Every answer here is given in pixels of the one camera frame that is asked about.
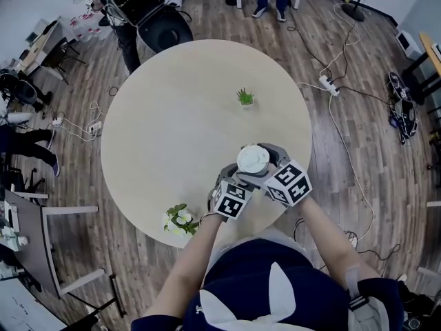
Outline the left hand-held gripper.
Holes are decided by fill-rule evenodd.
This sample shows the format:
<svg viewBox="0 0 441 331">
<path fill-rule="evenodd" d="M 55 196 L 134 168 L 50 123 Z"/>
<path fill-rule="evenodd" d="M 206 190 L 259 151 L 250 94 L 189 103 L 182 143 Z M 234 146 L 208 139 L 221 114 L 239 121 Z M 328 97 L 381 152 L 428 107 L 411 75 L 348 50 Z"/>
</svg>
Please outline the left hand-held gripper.
<svg viewBox="0 0 441 331">
<path fill-rule="evenodd" d="M 207 198 L 209 213 L 224 216 L 224 221 L 237 220 L 252 199 L 252 191 L 235 182 L 234 174 L 237 170 L 236 163 L 224 167 Z"/>
</svg>

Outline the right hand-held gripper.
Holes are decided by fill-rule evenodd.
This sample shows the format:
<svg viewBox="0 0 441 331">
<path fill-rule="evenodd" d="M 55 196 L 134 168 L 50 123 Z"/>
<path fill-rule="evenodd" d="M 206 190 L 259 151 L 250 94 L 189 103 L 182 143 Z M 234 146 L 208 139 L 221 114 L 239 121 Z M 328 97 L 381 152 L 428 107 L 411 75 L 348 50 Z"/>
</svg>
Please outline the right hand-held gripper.
<svg viewBox="0 0 441 331">
<path fill-rule="evenodd" d="M 270 143 L 258 143 L 258 146 L 269 153 L 269 162 L 273 166 L 282 166 L 266 180 L 265 175 L 237 172 L 236 177 L 250 190 L 263 186 L 274 201 L 294 207 L 311 191 L 312 186 L 306 170 L 292 159 L 286 164 L 286 150 Z"/>
</svg>

